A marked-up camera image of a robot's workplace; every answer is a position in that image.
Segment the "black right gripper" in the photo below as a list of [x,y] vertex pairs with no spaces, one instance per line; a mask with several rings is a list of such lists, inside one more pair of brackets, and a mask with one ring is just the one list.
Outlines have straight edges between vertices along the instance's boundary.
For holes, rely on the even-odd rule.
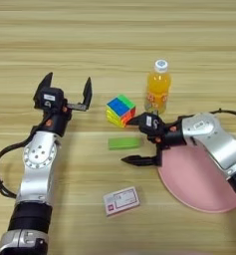
[[[128,126],[141,127],[144,124],[145,114],[136,116],[127,122]],[[135,166],[162,166],[162,152],[164,150],[171,149],[173,146],[186,145],[181,122],[159,126],[155,134],[148,137],[148,140],[156,145],[156,156],[129,155],[124,157],[122,161]]]

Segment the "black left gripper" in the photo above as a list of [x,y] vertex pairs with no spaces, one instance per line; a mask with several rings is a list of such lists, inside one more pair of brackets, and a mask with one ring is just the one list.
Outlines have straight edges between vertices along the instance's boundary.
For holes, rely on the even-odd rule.
[[[42,82],[39,84],[36,93],[34,95],[34,100],[38,100],[40,92],[44,88],[50,88],[52,82],[53,73],[47,74]],[[42,131],[52,132],[60,137],[63,137],[68,125],[68,122],[72,118],[72,111],[85,112],[89,105],[91,104],[93,89],[91,78],[88,78],[83,91],[84,100],[82,104],[66,104],[62,107],[59,113],[52,114],[52,116],[47,119],[44,125],[41,127]]]

